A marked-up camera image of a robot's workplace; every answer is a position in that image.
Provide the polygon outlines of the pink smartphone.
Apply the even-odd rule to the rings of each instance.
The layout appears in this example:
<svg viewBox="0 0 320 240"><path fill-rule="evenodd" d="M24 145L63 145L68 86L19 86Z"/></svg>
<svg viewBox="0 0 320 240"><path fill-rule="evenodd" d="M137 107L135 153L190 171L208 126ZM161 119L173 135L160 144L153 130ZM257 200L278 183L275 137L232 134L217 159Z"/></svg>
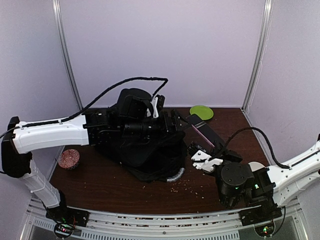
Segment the pink smartphone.
<svg viewBox="0 0 320 240"><path fill-rule="evenodd" d="M212 147L219 144L225 145L225 141L199 116L196 114L189 115L187 120L192 128Z"/></svg>

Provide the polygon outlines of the black student backpack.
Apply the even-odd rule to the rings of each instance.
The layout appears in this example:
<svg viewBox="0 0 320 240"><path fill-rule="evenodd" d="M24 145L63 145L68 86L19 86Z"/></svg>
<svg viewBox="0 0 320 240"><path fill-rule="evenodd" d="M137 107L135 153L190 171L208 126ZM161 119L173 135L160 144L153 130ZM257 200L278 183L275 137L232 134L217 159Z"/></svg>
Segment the black student backpack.
<svg viewBox="0 0 320 240"><path fill-rule="evenodd" d="M94 149L104 158L121 165L141 182L172 183L185 172L185 136L184 131L176 131L147 142L119 140L98 144Z"/></svg>

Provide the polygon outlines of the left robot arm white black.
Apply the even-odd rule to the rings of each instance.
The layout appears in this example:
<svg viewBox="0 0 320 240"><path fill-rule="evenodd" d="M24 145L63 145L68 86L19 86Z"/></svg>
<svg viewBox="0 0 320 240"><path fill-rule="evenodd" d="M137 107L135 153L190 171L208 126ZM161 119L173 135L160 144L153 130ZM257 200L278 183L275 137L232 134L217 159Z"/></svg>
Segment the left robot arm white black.
<svg viewBox="0 0 320 240"><path fill-rule="evenodd" d="M175 110L163 110L164 96L125 88L108 108L89 108L65 119L23 122L11 118L1 142L2 169L21 179L61 222L72 218L61 190L48 183L33 160L34 150L93 146L143 182L174 182L185 171L187 146Z"/></svg>

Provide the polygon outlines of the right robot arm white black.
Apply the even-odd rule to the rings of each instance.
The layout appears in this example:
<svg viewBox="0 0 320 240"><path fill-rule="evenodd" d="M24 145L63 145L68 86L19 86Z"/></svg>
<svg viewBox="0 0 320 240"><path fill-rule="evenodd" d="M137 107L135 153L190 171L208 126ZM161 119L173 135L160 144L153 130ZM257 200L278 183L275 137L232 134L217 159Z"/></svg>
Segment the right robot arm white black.
<svg viewBox="0 0 320 240"><path fill-rule="evenodd" d="M244 200L247 206L259 206L256 216L266 221L276 208L286 206L320 179L320 142L282 164L222 160L212 168L224 207L234 208Z"/></svg>

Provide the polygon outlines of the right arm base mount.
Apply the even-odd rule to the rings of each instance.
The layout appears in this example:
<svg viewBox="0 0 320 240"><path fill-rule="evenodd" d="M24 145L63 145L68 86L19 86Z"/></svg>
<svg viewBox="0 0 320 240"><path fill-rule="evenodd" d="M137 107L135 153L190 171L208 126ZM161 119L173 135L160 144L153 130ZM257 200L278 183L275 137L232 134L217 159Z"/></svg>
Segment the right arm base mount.
<svg viewBox="0 0 320 240"><path fill-rule="evenodd" d="M273 237L282 227L286 210L276 204L263 203L253 208L241 210L239 217L242 226L253 226L255 233L264 239ZM276 227L275 219L282 217L279 227Z"/></svg>

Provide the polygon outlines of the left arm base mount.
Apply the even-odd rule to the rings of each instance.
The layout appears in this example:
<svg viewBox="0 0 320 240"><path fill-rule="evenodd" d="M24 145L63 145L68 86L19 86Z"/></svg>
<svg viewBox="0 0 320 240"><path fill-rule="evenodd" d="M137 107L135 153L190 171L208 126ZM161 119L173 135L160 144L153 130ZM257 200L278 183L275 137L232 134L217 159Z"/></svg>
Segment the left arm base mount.
<svg viewBox="0 0 320 240"><path fill-rule="evenodd" d="M86 210L76 209L67 206L65 194L59 190L60 202L57 207L47 208L46 217L55 222L53 233L58 239L65 240L69 238L76 227L86 227L90 213Z"/></svg>

